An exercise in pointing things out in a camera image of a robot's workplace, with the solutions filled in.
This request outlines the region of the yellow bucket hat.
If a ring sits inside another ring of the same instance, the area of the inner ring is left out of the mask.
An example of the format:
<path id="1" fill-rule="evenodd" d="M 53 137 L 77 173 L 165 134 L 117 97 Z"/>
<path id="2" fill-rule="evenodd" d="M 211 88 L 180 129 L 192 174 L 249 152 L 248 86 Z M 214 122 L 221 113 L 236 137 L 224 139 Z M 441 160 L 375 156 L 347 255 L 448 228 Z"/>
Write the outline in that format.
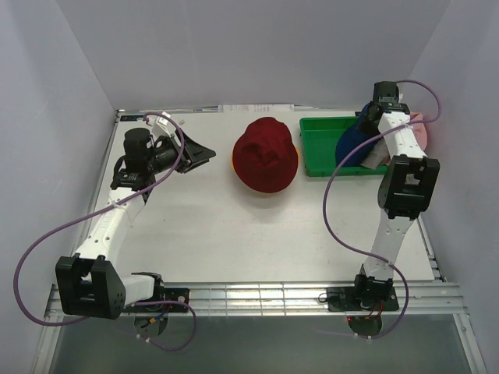
<path id="1" fill-rule="evenodd" d="M 231 169 L 242 184 L 255 192 L 275 194 L 286 190 L 296 177 L 299 151 L 292 147 L 290 154 L 271 152 L 270 162 L 265 164 L 255 153 L 231 154 Z"/>

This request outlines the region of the blue bucket hat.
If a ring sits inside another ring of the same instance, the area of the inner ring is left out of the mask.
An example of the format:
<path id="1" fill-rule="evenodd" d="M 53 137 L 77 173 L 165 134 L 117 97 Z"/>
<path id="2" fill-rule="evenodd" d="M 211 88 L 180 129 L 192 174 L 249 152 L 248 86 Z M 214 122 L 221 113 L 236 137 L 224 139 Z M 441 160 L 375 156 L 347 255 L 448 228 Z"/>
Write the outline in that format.
<path id="1" fill-rule="evenodd" d="M 361 129 L 358 122 L 350 125 L 340 136 L 335 150 L 335 160 L 337 164 L 340 164 L 349 153 L 354 150 L 357 146 L 366 142 L 367 140 L 379 135 L 377 130 L 367 132 Z M 344 164 L 344 168 L 359 167 L 362 162 L 369 156 L 373 148 L 379 142 L 378 139 L 365 145 L 361 149 L 357 150 Z"/>

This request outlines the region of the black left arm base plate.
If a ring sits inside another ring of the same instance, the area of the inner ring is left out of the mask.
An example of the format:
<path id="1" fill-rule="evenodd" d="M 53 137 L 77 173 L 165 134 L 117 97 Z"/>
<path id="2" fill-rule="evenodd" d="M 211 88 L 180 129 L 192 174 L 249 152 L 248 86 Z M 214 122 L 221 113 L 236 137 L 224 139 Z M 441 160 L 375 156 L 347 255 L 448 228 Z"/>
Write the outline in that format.
<path id="1" fill-rule="evenodd" d="M 163 286 L 159 286 L 155 288 L 154 295 L 152 298 L 147 300 L 143 300 L 143 302 L 152 302 L 152 301 L 175 301 L 181 302 L 184 304 L 189 303 L 189 293 L 190 289 L 188 288 L 165 288 Z M 150 313 L 150 314 L 161 314 L 162 312 L 173 312 L 173 313 L 184 313 L 188 312 L 188 309 L 185 306 L 177 305 L 177 304 L 154 304 L 154 305 L 129 305 L 127 306 L 123 312 L 125 313 Z"/>

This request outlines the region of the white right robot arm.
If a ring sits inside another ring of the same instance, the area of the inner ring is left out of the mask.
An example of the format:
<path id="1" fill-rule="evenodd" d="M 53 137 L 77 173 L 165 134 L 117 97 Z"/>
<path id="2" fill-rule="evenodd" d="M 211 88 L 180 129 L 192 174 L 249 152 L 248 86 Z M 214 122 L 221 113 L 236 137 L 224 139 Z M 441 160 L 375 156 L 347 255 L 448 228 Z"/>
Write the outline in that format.
<path id="1" fill-rule="evenodd" d="M 352 300 L 361 309 L 395 302 L 393 266 L 407 231 L 427 210 L 440 163 L 427 157 L 410 124 L 410 110 L 400 101 L 396 82 L 374 84 L 373 99 L 359 129 L 381 134 L 390 158 L 377 194 L 380 223 L 371 249 L 356 276 Z"/>

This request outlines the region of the dark red bucket hat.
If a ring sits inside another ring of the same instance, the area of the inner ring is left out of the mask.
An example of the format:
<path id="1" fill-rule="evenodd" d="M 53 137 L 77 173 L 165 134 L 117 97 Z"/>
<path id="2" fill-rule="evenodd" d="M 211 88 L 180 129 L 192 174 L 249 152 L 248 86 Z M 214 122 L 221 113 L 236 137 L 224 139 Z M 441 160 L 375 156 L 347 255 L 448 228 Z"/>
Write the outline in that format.
<path id="1" fill-rule="evenodd" d="M 288 126 L 274 117 L 258 118 L 251 122 L 238 138 L 232 153 L 255 153 L 265 163 L 270 162 L 271 152 L 290 154 L 295 146 Z"/>

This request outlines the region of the grey bucket hat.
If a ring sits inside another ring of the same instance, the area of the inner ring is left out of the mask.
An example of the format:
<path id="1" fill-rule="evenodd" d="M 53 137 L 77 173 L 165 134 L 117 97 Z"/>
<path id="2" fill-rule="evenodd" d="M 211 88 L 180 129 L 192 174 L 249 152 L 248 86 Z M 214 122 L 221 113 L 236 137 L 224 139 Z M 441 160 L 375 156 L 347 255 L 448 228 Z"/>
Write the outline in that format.
<path id="1" fill-rule="evenodd" d="M 385 166 L 389 160 L 388 147 L 384 140 L 380 140 L 360 165 L 364 168 L 374 170 L 380 166 Z"/>

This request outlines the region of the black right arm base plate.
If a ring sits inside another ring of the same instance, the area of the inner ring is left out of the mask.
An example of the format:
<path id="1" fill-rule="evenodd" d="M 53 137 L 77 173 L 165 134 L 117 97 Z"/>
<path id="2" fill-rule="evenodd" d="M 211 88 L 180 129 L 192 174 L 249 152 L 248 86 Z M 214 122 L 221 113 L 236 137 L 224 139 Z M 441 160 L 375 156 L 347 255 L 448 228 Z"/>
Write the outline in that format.
<path id="1" fill-rule="evenodd" d="M 329 312 L 369 312 L 383 307 L 383 311 L 399 310 L 399 303 L 392 288 L 387 296 L 361 295 L 353 286 L 329 287 L 318 295 L 317 301 L 327 305 Z"/>

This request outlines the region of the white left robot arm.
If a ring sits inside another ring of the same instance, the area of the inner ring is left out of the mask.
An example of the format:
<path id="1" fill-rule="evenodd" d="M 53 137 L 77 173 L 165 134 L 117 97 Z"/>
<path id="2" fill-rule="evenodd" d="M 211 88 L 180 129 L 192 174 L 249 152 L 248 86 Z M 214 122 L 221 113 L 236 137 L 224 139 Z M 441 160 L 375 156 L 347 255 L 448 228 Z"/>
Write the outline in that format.
<path id="1" fill-rule="evenodd" d="M 139 302 L 148 311 L 165 303 L 161 275 L 138 272 L 120 277 L 115 269 L 128 230 L 146 206 L 156 176 L 165 171 L 185 174 L 206 164 L 216 153 L 180 131 L 134 128 L 123 140 L 106 205 L 87 239 L 55 266 L 62 310 L 67 315 L 117 319 Z"/>

